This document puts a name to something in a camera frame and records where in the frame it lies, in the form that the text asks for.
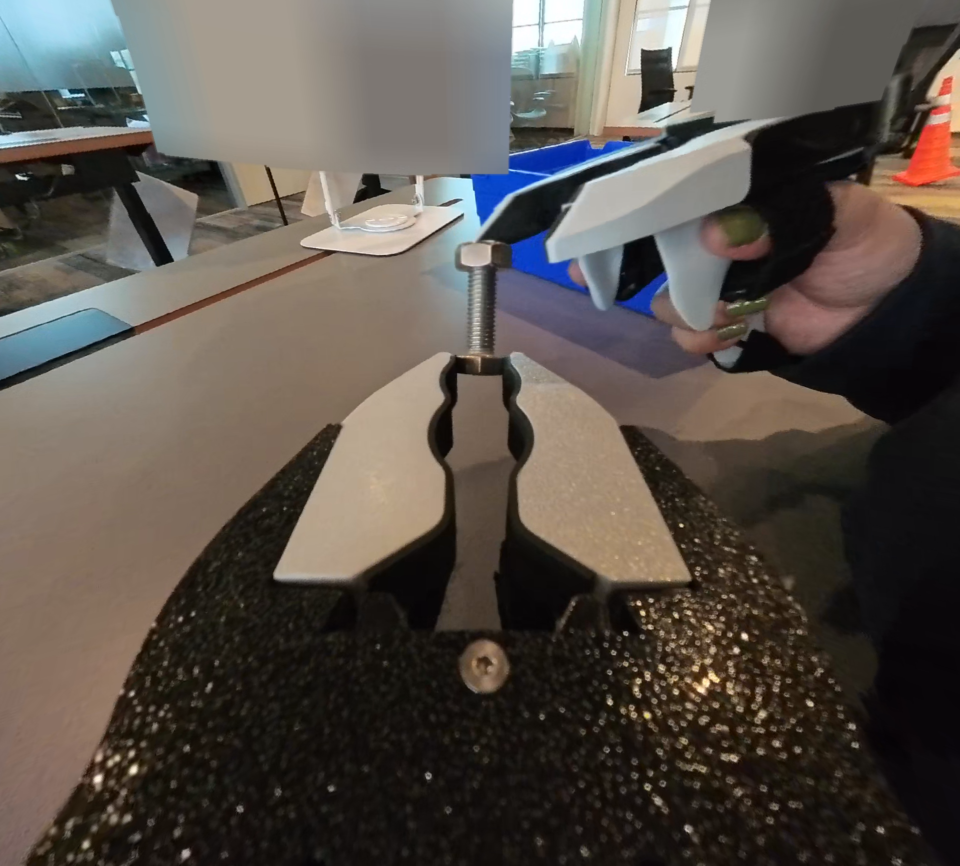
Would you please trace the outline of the white plastic sheet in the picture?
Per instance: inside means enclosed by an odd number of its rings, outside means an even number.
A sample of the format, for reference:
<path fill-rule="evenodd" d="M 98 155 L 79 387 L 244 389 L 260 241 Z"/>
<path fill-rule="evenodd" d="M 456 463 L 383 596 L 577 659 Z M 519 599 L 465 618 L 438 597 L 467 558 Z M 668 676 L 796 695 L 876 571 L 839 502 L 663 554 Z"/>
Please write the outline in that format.
<path fill-rule="evenodd" d="M 152 224 L 150 232 L 162 241 L 172 260 L 185 259 L 194 233 L 198 194 L 146 173 L 137 176 L 130 186 Z M 153 269 L 157 264 L 121 196 L 111 201 L 109 213 L 104 261 L 135 272 Z"/>
<path fill-rule="evenodd" d="M 311 172 L 301 206 L 305 217 L 320 216 L 329 212 L 329 205 L 340 212 L 351 205 L 362 184 L 361 173 Z"/>

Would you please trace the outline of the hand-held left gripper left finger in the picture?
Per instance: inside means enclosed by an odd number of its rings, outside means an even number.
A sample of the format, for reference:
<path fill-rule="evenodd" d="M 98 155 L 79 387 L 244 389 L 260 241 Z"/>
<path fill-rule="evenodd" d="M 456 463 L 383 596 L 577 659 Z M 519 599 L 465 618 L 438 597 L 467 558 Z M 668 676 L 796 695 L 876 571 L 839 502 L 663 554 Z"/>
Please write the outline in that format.
<path fill-rule="evenodd" d="M 450 409 L 453 364 L 450 353 L 430 356 L 345 417 L 276 582 L 366 587 L 443 528 L 450 470 L 434 431 Z"/>

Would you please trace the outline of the orange traffic cone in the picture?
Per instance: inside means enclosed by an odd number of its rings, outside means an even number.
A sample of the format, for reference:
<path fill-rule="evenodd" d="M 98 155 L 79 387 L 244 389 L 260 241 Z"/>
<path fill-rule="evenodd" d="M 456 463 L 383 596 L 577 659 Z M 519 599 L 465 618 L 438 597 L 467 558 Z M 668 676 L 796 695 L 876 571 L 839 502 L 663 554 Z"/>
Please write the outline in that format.
<path fill-rule="evenodd" d="M 947 75 L 920 129 L 920 136 L 906 169 L 893 180 L 917 188 L 941 183 L 959 176 L 951 156 L 953 76 Z"/>

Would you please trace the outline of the person's black sweatshirt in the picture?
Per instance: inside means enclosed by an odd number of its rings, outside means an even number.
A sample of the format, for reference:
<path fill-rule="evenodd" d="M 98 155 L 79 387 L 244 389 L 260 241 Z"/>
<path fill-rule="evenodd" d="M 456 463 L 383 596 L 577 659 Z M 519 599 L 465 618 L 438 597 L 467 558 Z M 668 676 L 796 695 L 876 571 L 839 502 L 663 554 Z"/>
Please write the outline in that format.
<path fill-rule="evenodd" d="M 870 735 L 943 860 L 958 859 L 958 428 L 913 417 L 870 454 L 846 558 L 876 655 Z"/>

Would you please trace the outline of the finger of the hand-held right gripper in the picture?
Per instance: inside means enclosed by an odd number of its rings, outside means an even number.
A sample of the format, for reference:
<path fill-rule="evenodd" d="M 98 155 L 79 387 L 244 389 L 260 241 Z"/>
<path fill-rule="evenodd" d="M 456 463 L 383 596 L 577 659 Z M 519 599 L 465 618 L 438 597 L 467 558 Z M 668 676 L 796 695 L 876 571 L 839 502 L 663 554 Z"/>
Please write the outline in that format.
<path fill-rule="evenodd" d="M 713 311 L 727 260 L 700 243 L 707 215 L 739 204 L 751 186 L 745 133 L 707 133 L 584 184 L 546 239 L 551 262 L 575 260 L 594 306 L 611 308 L 626 245 L 654 237 L 677 311 Z"/>
<path fill-rule="evenodd" d="M 628 147 L 622 151 L 576 164 L 563 172 L 548 176 L 533 185 L 509 193 L 481 224 L 480 239 L 491 239 L 510 245 L 522 242 L 540 232 L 553 228 L 565 206 L 577 196 L 587 183 L 604 176 L 620 173 L 639 163 L 678 150 L 690 141 L 697 141 L 716 131 L 733 128 L 738 133 L 750 133 L 782 122 L 779 117 L 762 120 L 718 122 L 714 118 L 672 125 L 654 142 Z"/>

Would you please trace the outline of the blue plastic bin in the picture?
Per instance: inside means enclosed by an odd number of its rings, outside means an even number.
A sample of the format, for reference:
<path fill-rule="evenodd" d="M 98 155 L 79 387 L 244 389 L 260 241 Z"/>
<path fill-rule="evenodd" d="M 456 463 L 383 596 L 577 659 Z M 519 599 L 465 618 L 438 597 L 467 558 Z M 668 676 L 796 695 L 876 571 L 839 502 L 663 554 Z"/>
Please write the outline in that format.
<path fill-rule="evenodd" d="M 595 147 L 588 140 L 569 140 L 539 148 L 510 154 L 506 174 L 475 174 L 471 177 L 477 216 L 485 226 L 497 204 L 509 193 L 533 185 L 548 176 L 568 168 L 606 157 L 636 145 L 651 144 L 655 139 L 636 142 L 612 140 Z M 546 258 L 545 233 L 526 238 L 513 248 L 513 269 L 550 283 L 586 294 L 587 291 L 573 283 L 564 262 L 551 263 Z"/>

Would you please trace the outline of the black office chair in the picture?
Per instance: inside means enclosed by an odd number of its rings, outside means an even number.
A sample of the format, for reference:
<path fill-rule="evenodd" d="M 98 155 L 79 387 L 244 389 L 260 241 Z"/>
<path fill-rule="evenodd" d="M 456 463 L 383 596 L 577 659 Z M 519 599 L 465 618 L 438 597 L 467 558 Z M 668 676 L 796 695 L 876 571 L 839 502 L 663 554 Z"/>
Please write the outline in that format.
<path fill-rule="evenodd" d="M 641 50 L 640 77 L 641 100 L 639 113 L 645 113 L 662 105 L 672 103 L 676 95 L 673 72 L 673 49 L 646 48 Z"/>

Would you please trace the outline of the wood-topped background desk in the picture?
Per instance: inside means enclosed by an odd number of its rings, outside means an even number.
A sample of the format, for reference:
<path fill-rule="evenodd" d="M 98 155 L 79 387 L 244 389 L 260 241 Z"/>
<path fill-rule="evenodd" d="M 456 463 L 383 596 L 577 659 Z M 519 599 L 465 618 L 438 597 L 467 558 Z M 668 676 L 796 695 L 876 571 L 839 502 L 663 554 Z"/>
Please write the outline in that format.
<path fill-rule="evenodd" d="M 173 262 L 131 184 L 133 157 L 154 145 L 150 127 L 65 127 L 1 136 L 1 205 L 110 188 L 121 196 L 156 265 Z"/>

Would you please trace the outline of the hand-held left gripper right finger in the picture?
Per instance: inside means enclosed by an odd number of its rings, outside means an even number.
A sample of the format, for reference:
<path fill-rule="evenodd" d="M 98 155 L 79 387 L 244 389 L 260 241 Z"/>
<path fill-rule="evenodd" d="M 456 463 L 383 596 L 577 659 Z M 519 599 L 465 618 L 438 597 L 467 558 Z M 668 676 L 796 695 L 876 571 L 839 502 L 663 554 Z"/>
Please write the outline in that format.
<path fill-rule="evenodd" d="M 526 448 L 520 529 L 594 589 L 685 587 L 687 564 L 618 426 L 589 394 L 521 353 L 505 366 Z"/>

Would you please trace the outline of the silver hex bolt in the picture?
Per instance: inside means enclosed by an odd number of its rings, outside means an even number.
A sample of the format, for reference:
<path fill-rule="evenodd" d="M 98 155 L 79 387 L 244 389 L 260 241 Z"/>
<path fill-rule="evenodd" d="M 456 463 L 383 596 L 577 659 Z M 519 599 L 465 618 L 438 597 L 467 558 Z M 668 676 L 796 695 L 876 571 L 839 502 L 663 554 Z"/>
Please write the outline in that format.
<path fill-rule="evenodd" d="M 466 276 L 466 344 L 470 356 L 494 356 L 498 273 L 512 266 L 510 245 L 477 240 L 458 246 L 455 268 Z"/>

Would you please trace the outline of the person's right hand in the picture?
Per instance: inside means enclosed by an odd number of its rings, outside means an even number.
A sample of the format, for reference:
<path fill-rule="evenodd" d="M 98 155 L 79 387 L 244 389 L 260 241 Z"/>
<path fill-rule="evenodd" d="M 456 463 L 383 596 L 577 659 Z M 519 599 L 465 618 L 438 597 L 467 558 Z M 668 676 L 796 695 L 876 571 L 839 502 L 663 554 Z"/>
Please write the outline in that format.
<path fill-rule="evenodd" d="M 771 335 L 795 356 L 830 345 L 865 318 L 908 277 L 922 250 L 922 230 L 905 208 L 872 189 L 841 181 L 828 186 L 833 203 L 829 243 L 805 273 L 759 300 L 717 304 L 703 332 L 686 323 L 662 287 L 651 308 L 686 352 L 714 355 L 751 332 Z"/>

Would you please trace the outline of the white stand base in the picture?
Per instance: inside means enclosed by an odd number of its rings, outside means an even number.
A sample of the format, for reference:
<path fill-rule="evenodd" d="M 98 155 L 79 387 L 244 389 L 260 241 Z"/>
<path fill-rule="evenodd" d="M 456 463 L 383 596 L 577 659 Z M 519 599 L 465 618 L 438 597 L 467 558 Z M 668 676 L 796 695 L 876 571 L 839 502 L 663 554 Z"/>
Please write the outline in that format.
<path fill-rule="evenodd" d="M 430 236 L 450 225 L 458 216 L 450 206 L 428 205 L 425 197 L 426 178 L 422 175 L 413 177 L 414 198 L 409 203 L 391 203 L 377 197 L 374 208 L 381 204 L 417 204 L 422 206 L 422 212 L 415 223 L 402 231 L 394 233 L 372 233 L 360 229 L 359 221 L 363 212 L 346 214 L 345 208 L 340 212 L 328 206 L 327 217 L 330 225 L 317 233 L 306 236 L 300 242 L 303 248 L 326 253 L 351 253 L 368 257 L 391 257 L 407 252 L 419 245 Z"/>

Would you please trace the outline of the white background table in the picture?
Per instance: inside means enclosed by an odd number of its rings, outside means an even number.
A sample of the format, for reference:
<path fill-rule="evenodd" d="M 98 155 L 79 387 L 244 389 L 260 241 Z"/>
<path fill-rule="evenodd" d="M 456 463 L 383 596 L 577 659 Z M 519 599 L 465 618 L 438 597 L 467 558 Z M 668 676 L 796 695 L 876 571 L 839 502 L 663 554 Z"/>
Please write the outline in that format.
<path fill-rule="evenodd" d="M 711 121 L 713 113 L 695 111 L 692 101 L 670 102 L 637 113 L 635 117 L 617 128 L 611 127 L 610 135 L 620 140 L 643 140 L 659 136 L 672 125 L 706 119 Z"/>

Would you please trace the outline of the white round disc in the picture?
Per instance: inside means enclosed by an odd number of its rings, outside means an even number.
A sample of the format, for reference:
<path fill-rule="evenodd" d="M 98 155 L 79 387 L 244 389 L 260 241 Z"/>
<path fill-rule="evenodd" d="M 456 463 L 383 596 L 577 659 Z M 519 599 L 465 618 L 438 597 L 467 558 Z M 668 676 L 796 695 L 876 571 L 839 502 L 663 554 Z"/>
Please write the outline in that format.
<path fill-rule="evenodd" d="M 372 233 L 399 232 L 411 227 L 422 211 L 417 204 L 381 204 L 361 214 L 359 227 Z"/>

